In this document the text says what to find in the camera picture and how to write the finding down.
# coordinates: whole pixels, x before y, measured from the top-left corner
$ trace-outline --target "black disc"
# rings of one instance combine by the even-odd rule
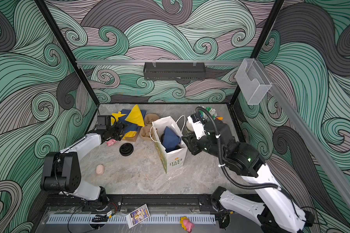
[[[123,156],[129,156],[134,151],[134,146],[131,143],[124,143],[120,148],[119,152]]]

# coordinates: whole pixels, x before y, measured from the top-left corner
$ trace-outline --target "swirl pattern wall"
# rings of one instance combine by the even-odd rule
[[[242,60],[273,0],[46,0],[77,59]],[[142,66],[84,66],[100,102],[229,102],[235,67],[204,81],[146,81]]]
[[[284,4],[258,59],[350,180],[350,1]],[[350,232],[350,210],[275,97],[238,100],[247,140],[298,205],[327,224],[306,232]]]
[[[0,233],[36,230],[44,157],[82,137],[96,110],[57,44],[33,0],[0,1]]]

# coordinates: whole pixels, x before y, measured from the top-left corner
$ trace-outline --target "folded blue fabric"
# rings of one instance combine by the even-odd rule
[[[143,119],[145,117],[145,114],[147,113],[146,110],[140,110],[141,111],[141,114],[143,116]],[[125,114],[124,116],[121,116],[119,118],[120,121],[122,121],[123,123],[126,123],[128,124],[128,127],[125,128],[125,133],[128,133],[130,131],[137,131],[139,129],[140,126],[137,126],[137,124],[134,124],[134,123],[131,123],[131,122],[127,122],[125,121],[125,119],[128,117],[128,114],[131,112],[131,110],[127,110],[127,109],[123,109],[121,111],[122,114]]]
[[[175,147],[180,143],[181,139],[178,135],[173,132],[171,128],[166,126],[164,129],[162,145],[165,147],[166,153],[173,151]]]

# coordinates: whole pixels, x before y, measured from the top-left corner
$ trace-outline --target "metal rail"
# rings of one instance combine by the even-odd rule
[[[78,66],[144,66],[146,62],[203,62],[206,66],[240,66],[243,60],[118,60],[84,59],[76,60]]]

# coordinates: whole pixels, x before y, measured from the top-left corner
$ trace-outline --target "gray floor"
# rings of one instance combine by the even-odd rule
[[[103,104],[101,115],[110,115],[122,109],[131,109],[132,104]],[[196,104],[141,104],[140,109],[147,113],[155,113],[160,117],[172,116],[176,121],[179,116],[186,117],[194,113]],[[231,127],[232,134],[238,140],[231,117],[225,104],[209,104],[215,108],[223,122]],[[119,147],[125,141],[108,147],[105,143],[94,148],[82,161],[80,168],[82,178],[91,184],[103,186],[108,194],[211,194],[218,186],[236,193],[255,193],[253,190],[239,189],[225,178],[218,167],[218,159],[205,152],[193,156],[189,151],[182,168],[166,174],[154,142],[142,140],[140,137],[134,145],[134,152],[121,156]],[[105,172],[96,174],[96,166],[103,164]],[[247,184],[240,176],[229,171],[231,177],[239,183]]]

